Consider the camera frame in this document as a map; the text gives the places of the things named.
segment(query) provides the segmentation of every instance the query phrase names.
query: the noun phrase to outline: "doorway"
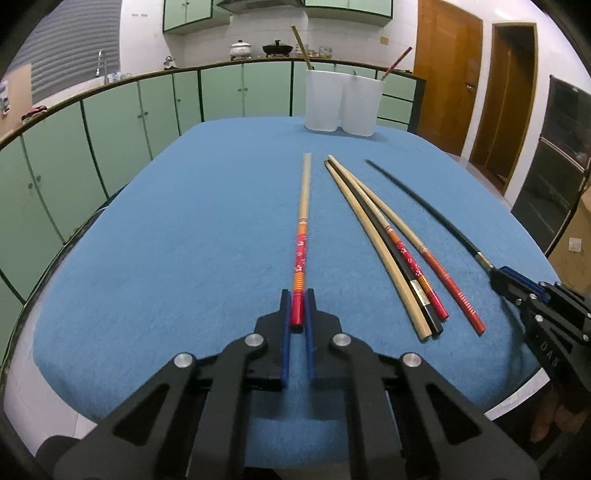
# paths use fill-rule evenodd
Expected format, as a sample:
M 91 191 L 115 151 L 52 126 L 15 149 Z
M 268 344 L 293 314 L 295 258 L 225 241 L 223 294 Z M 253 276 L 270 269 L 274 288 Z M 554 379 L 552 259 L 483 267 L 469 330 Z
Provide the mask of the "doorway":
M 491 72 L 470 162 L 501 193 L 525 141 L 536 78 L 535 24 L 494 24 Z
M 417 133 L 461 155 L 476 99 L 482 20 L 442 0 L 419 0 L 413 73 L 426 79 Z

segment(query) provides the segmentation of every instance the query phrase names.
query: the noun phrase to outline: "metal screw cap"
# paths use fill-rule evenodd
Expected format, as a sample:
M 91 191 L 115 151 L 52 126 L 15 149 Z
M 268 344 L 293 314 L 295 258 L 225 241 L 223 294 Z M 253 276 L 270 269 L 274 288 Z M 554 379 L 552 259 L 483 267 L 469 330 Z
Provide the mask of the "metal screw cap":
M 179 368 L 187 368 L 193 363 L 193 357 L 189 353 L 180 353 L 174 357 L 174 364 Z
M 265 339 L 259 333 L 251 333 L 244 339 L 244 342 L 253 348 L 261 346 L 264 341 Z
M 402 361 L 407 367 L 418 367 L 423 360 L 416 353 L 405 353 Z
M 333 342 L 336 346 L 349 346 L 351 344 L 351 337 L 346 333 L 337 333 L 333 337 Z

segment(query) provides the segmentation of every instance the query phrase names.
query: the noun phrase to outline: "person's hand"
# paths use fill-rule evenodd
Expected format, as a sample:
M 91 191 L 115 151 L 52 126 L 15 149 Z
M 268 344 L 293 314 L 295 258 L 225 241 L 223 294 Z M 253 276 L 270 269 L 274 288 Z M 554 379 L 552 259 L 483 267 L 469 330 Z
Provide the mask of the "person's hand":
M 530 440 L 533 443 L 543 440 L 553 423 L 563 432 L 577 433 L 589 415 L 589 409 L 581 413 L 572 413 L 562 404 L 562 400 L 555 389 L 550 390 L 535 415 L 531 427 Z

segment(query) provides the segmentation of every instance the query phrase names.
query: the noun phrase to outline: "black cabinet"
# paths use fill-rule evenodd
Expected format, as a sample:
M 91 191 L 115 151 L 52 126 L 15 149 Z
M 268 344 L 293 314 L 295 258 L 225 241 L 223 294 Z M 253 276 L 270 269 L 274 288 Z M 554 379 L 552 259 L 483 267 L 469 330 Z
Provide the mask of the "black cabinet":
M 577 208 L 590 153 L 591 96 L 551 77 L 540 142 L 511 211 L 546 255 Z

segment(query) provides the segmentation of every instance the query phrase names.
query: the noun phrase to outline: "blue table cover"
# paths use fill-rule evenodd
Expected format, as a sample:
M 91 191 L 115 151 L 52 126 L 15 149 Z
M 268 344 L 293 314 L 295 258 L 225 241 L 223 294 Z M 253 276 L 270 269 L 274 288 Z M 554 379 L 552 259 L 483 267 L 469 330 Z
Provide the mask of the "blue table cover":
M 483 411 L 538 368 L 520 323 L 467 251 L 370 158 L 435 205 L 496 265 L 535 281 L 557 276 L 517 220 L 427 141 L 377 127 L 371 138 L 310 132 L 301 118 L 195 126 L 122 191 L 52 279 L 34 359 L 52 388 L 99 420 L 178 352 L 220 352 L 278 309 L 292 288 L 304 153 L 313 156 L 307 286 L 319 309 L 379 353 L 414 351 Z M 415 258 L 450 317 L 421 343 L 369 239 L 326 171 L 334 155 L 427 244 L 486 323 L 479 338 L 443 285 Z M 291 338 L 283 394 L 256 393 L 246 463 L 290 467 L 347 458 L 343 400 L 313 393 L 303 335 Z

